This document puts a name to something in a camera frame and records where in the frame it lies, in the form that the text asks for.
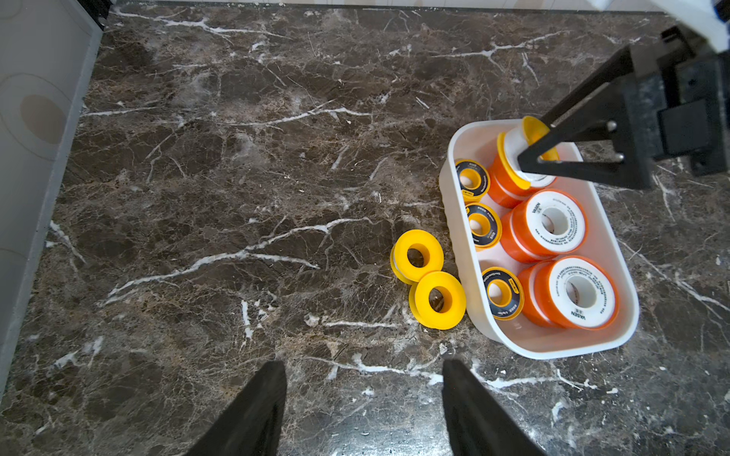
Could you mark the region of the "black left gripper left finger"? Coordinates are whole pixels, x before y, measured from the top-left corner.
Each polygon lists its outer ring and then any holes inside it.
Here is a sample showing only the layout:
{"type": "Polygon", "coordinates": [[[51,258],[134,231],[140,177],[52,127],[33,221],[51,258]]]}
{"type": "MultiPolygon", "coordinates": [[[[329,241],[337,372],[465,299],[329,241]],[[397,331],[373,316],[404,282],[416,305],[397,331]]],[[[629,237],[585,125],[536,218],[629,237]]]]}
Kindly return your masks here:
{"type": "Polygon", "coordinates": [[[189,455],[276,455],[285,411],[285,364],[268,361],[250,379],[189,455]]]}

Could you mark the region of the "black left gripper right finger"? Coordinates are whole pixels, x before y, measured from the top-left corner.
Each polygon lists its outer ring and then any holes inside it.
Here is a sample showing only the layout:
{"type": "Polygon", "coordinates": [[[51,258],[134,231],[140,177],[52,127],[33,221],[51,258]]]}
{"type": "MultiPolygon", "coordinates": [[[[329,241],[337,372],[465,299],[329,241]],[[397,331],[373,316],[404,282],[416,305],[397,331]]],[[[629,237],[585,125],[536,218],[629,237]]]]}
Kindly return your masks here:
{"type": "Polygon", "coordinates": [[[442,400],[455,455],[542,455],[464,363],[443,363],[442,400]]]}

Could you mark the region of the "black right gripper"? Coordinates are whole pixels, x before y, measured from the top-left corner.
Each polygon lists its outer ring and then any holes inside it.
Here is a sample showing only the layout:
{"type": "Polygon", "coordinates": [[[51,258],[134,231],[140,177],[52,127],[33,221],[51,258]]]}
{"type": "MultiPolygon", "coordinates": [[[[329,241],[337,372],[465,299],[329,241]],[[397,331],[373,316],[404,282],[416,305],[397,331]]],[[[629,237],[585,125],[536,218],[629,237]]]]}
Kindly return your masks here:
{"type": "Polygon", "coordinates": [[[527,146],[516,159],[524,174],[646,190],[656,162],[685,159],[696,177],[726,172],[729,52],[714,51],[687,26],[668,28],[651,46],[617,51],[540,120],[524,119],[522,130],[527,146]],[[564,122],[553,125],[603,85],[564,122]],[[544,158],[559,144],[583,141],[610,141],[621,158],[544,158]]]}

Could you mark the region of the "yellow black tape spool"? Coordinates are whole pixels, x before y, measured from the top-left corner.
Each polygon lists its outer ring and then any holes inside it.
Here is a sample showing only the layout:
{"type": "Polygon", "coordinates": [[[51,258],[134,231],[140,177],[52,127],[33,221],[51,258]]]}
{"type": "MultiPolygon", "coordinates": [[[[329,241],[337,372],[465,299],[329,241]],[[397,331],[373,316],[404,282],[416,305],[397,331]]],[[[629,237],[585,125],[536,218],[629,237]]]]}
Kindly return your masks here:
{"type": "Polygon", "coordinates": [[[487,169],[473,160],[457,161],[454,167],[465,203],[479,203],[490,190],[487,169]]]}
{"type": "Polygon", "coordinates": [[[490,267],[482,272],[490,311],[496,320],[509,321],[517,318],[525,304],[525,293],[514,273],[500,267],[490,267]]]}
{"type": "Polygon", "coordinates": [[[483,203],[470,203],[465,209],[475,248],[487,250],[496,247],[501,241],[503,228],[494,209],[483,203]]]}

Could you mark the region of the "orange white tape roll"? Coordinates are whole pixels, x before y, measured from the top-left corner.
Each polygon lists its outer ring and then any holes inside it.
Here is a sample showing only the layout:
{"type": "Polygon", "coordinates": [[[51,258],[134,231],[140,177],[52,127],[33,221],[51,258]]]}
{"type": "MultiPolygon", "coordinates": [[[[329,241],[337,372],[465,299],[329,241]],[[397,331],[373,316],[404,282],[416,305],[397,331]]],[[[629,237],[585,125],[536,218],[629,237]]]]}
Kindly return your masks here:
{"type": "Polygon", "coordinates": [[[598,331],[619,315],[609,275],[583,256],[536,263],[518,274],[525,291],[522,314],[545,328],[598,331]]]}
{"type": "Polygon", "coordinates": [[[488,174],[492,181],[488,191],[490,198],[506,208],[517,207],[519,203],[551,186],[556,180],[553,176],[546,176],[545,180],[540,180],[540,182],[528,182],[519,178],[502,153],[497,154],[488,174]]]}
{"type": "Polygon", "coordinates": [[[577,250],[587,237],[581,205],[567,193],[542,190],[501,218],[500,244],[514,260],[534,263],[577,250]]]}

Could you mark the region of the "white plastic storage box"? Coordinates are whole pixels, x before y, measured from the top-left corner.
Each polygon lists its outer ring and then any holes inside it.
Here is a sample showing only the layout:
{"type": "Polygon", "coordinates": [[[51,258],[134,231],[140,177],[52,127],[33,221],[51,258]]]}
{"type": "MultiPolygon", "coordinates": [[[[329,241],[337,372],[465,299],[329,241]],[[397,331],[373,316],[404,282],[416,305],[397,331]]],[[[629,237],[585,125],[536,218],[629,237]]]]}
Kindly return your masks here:
{"type": "Polygon", "coordinates": [[[619,300],[616,320],[608,328],[587,331],[541,328],[528,322],[526,317],[498,321],[492,316],[481,279],[482,270],[494,265],[518,273],[527,266],[511,258],[501,247],[475,247],[454,164],[459,159],[469,159],[488,165],[496,154],[498,134],[517,125],[515,120],[464,125],[452,136],[447,159],[439,175],[452,252],[467,296],[467,313],[471,322],[484,336],[531,359],[557,359],[618,348],[635,333],[640,302],[608,215],[591,182],[560,178],[556,187],[574,197],[587,214],[589,233],[577,253],[596,262],[611,278],[619,300]]]}

